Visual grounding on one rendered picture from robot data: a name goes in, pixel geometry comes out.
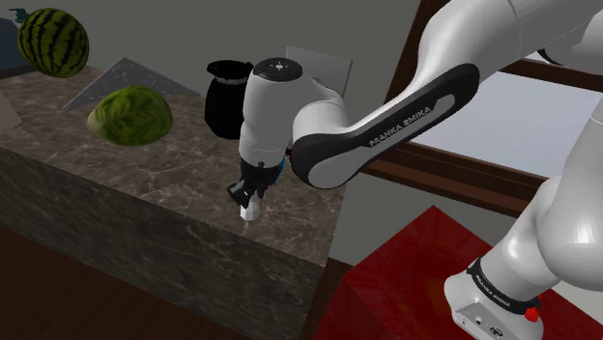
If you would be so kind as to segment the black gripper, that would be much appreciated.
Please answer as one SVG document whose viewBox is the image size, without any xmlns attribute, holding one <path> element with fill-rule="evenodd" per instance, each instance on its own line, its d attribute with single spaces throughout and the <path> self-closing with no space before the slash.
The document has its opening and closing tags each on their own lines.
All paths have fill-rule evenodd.
<svg viewBox="0 0 603 340">
<path fill-rule="evenodd" d="M 248 208 L 253 187 L 256 187 L 257 196 L 262 199 L 268 186 L 273 185 L 281 174 L 285 165 L 285 157 L 275 166 L 253 166 L 241 159 L 241 180 L 227 186 L 231 198 L 244 209 Z"/>
</svg>

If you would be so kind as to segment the small white block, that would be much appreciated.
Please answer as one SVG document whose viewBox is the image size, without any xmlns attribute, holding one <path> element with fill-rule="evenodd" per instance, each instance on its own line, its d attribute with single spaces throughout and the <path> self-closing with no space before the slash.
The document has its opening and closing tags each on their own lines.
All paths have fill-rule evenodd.
<svg viewBox="0 0 603 340">
<path fill-rule="evenodd" d="M 261 207 L 260 207 L 260 199 L 253 195 L 247 207 L 240 206 L 240 217 L 245 221 L 253 221 L 260 216 Z"/>
</svg>

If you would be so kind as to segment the black vase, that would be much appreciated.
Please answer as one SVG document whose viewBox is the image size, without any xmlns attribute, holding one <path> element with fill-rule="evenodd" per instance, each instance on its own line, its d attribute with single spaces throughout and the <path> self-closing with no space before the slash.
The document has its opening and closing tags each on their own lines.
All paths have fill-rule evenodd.
<svg viewBox="0 0 603 340">
<path fill-rule="evenodd" d="M 212 80 L 205 98 L 205 122 L 220 138 L 238 140 L 244 122 L 244 93 L 254 65 L 234 60 L 213 61 L 207 66 Z"/>
</svg>

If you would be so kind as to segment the green cabbage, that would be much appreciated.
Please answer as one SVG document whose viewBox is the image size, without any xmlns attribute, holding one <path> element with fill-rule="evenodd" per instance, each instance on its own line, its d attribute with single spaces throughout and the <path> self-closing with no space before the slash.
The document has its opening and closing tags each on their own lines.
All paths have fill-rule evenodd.
<svg viewBox="0 0 603 340">
<path fill-rule="evenodd" d="M 119 146 L 150 145 L 173 127 L 171 108 L 157 91 L 129 86 L 105 97 L 89 114 L 87 128 Z"/>
</svg>

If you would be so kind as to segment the grey speckled triangular board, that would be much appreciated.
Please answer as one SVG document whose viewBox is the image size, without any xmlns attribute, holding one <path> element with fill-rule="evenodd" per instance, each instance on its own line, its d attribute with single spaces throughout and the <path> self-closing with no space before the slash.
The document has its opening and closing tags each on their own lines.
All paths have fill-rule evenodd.
<svg viewBox="0 0 603 340">
<path fill-rule="evenodd" d="M 71 111 L 87 103 L 100 102 L 108 95 L 130 86 L 151 88 L 163 96 L 186 95 L 200 97 L 198 92 L 127 57 L 122 57 L 69 100 L 62 107 L 62 110 Z"/>
</svg>

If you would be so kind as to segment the red robot stand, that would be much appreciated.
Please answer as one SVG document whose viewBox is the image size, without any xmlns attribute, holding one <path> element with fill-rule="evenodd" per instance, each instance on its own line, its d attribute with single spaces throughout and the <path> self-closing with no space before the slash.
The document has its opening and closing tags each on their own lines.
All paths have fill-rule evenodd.
<svg viewBox="0 0 603 340">
<path fill-rule="evenodd" d="M 444 284 L 490 248 L 429 208 L 343 276 L 312 340 L 474 340 Z"/>
</svg>

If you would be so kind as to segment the striped green watermelon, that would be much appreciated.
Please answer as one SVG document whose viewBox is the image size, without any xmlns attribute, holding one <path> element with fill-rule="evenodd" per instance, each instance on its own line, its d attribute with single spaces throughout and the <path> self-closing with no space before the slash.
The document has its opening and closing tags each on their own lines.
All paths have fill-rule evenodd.
<svg viewBox="0 0 603 340">
<path fill-rule="evenodd" d="M 57 78 L 78 75 L 90 54 L 83 25 L 73 15 L 54 8 L 35 10 L 23 20 L 17 46 L 36 71 Z"/>
</svg>

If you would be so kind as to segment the beige angular object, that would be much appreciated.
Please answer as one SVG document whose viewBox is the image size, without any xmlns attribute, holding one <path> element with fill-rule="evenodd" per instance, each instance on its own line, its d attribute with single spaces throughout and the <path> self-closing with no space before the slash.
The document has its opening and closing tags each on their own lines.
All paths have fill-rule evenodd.
<svg viewBox="0 0 603 340">
<path fill-rule="evenodd" d="M 0 90 L 0 130 L 18 127 L 22 123 L 13 106 Z"/>
</svg>

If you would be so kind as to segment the brown framed window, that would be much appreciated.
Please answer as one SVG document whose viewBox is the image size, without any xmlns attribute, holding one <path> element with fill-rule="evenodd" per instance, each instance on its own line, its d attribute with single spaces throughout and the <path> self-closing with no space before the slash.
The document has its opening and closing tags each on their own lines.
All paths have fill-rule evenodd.
<svg viewBox="0 0 603 340">
<path fill-rule="evenodd" d="M 363 173 L 518 216 L 562 168 L 603 95 L 603 73 L 520 60 L 486 80 L 461 111 L 380 156 Z"/>
</svg>

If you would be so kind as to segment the grey wall plate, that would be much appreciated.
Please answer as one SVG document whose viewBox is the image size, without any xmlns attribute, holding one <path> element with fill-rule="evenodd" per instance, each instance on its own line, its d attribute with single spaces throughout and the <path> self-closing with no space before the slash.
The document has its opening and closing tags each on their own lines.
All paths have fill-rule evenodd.
<svg viewBox="0 0 603 340">
<path fill-rule="evenodd" d="M 345 96 L 353 65 L 352 59 L 294 46 L 287 47 L 286 57 L 301 64 L 304 72 L 318 83 L 333 89 L 341 97 Z"/>
</svg>

